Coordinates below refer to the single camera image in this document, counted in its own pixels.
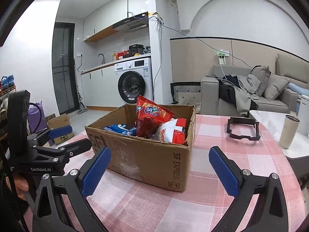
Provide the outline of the person's left hand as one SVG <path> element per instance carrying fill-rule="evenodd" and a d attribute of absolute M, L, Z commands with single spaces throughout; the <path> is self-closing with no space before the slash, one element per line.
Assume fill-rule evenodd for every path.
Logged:
<path fill-rule="evenodd" d="M 29 191 L 28 182 L 26 181 L 26 179 L 24 177 L 22 177 L 19 174 L 14 174 L 13 178 L 14 178 L 14 184 L 15 184 L 15 187 L 16 187 L 18 197 L 22 200 L 26 200 L 24 192 Z"/>

